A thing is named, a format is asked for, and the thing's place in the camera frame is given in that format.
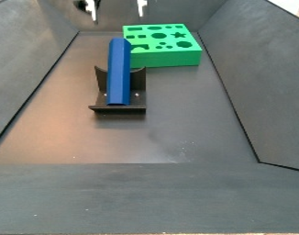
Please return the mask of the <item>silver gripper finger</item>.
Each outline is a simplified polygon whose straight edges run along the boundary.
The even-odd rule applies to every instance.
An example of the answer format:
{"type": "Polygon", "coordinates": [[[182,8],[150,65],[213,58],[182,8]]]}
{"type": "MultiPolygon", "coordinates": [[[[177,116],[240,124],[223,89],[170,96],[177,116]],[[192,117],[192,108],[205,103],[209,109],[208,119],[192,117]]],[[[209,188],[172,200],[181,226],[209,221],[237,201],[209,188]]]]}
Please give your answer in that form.
{"type": "Polygon", "coordinates": [[[84,10],[90,14],[92,20],[97,21],[97,1],[96,0],[84,0],[85,7],[84,10]]]}
{"type": "Polygon", "coordinates": [[[144,15],[144,8],[146,7],[146,0],[136,0],[138,17],[144,15]]]}

